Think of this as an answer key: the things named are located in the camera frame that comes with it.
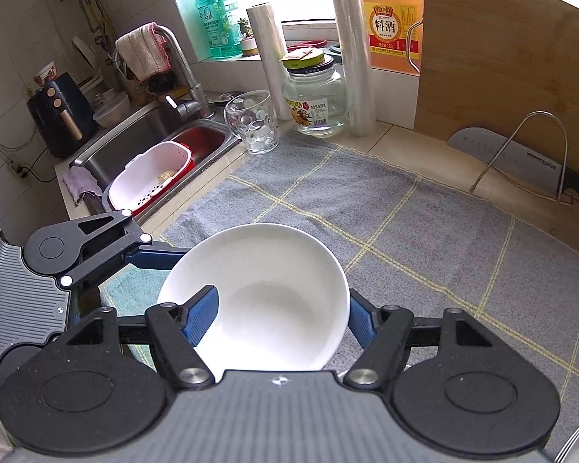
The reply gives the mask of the plain white bowl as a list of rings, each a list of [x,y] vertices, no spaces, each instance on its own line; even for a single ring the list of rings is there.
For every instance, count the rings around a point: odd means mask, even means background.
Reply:
[[[313,236],[288,226],[216,233],[175,264],[160,302],[184,303],[207,284],[218,312],[195,348],[215,377],[228,370],[313,371],[339,348],[350,311],[341,264]]]

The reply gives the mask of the steel kitchen faucet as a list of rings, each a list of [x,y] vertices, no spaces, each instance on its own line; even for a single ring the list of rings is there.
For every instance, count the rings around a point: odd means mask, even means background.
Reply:
[[[165,100],[170,106],[173,106],[176,112],[179,113],[182,119],[187,120],[194,116],[198,118],[209,118],[213,115],[210,103],[208,102],[204,88],[196,79],[191,70],[190,65],[186,60],[186,56],[182,51],[179,41],[175,38],[174,33],[166,26],[157,25],[156,34],[164,38],[166,45],[170,50],[170,63],[176,71],[176,75],[181,79],[187,87],[190,99],[178,103],[169,94],[165,96]]]

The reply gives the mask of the purple cleaning rag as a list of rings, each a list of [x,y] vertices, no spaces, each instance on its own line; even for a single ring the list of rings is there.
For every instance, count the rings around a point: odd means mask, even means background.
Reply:
[[[63,183],[66,184],[75,204],[81,203],[87,194],[96,198],[102,196],[102,189],[96,178],[82,166],[72,166],[63,177]]]

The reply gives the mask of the white pink colander basket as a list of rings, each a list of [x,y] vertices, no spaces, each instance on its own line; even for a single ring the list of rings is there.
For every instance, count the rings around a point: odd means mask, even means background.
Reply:
[[[189,171],[195,163],[186,144],[163,141],[138,154],[113,180],[107,199],[113,210],[129,209],[140,214]]]

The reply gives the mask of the grey blue checked mat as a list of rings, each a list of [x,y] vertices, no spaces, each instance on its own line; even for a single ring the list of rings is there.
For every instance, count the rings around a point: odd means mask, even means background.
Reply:
[[[559,390],[548,454],[579,427],[579,252],[407,166],[294,132],[144,230],[191,248],[254,223],[317,237],[375,305],[421,317],[458,306],[501,336]]]

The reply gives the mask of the stainless steel sink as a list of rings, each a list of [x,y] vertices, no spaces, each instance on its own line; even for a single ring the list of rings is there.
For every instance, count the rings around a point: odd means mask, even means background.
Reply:
[[[100,187],[100,198],[84,201],[88,211],[128,209],[142,223],[237,146],[221,108],[208,118],[186,111],[184,101],[153,101],[84,147],[70,165]]]

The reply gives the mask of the black air fryer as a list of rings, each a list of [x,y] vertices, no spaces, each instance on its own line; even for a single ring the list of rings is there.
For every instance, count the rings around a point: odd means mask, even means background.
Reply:
[[[27,108],[56,158],[72,155],[97,133],[94,111],[68,73],[48,81],[27,101]]]

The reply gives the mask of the clear glass mug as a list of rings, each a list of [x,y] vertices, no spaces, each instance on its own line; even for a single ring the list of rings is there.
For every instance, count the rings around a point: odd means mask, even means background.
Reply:
[[[271,93],[256,90],[239,94],[226,104],[223,117],[252,156],[276,149],[279,136]]]

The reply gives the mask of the pink white dishcloth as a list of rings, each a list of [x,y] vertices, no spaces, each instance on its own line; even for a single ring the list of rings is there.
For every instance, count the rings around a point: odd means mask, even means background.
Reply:
[[[119,56],[139,81],[171,69],[165,50],[166,39],[157,32],[157,23],[149,22],[122,35],[116,41]]]

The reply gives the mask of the glass jar green lid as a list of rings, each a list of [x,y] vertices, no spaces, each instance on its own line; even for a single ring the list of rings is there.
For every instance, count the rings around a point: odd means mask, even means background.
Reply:
[[[285,53],[280,63],[288,73],[283,98],[298,131],[318,138],[344,131],[346,87],[334,58],[320,48],[303,47]]]

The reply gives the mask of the green dish soap bottle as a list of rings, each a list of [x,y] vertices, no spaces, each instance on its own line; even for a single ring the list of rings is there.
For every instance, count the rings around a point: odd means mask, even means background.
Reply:
[[[237,0],[195,0],[213,59],[240,56]]]

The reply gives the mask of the small potted plant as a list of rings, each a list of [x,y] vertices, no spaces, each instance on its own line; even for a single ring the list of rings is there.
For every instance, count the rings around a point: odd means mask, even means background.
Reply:
[[[240,32],[240,50],[242,56],[258,56],[256,40],[254,38],[252,26],[247,18],[238,20]]]

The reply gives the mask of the bamboo cutting board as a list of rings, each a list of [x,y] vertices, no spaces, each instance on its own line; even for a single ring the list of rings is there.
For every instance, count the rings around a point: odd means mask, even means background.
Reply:
[[[415,131],[513,135],[579,174],[579,8],[562,0],[423,0]]]

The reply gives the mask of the orange cooking wine jug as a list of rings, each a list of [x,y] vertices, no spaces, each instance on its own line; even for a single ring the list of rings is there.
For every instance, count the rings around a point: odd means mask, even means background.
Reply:
[[[423,0],[363,0],[363,3],[371,65],[419,74]]]

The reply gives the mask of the tall plastic wrap roll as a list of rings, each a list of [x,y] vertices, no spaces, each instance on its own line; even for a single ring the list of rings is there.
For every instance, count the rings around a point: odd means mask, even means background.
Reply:
[[[347,93],[350,131],[354,137],[375,133],[370,48],[363,0],[332,0]]]

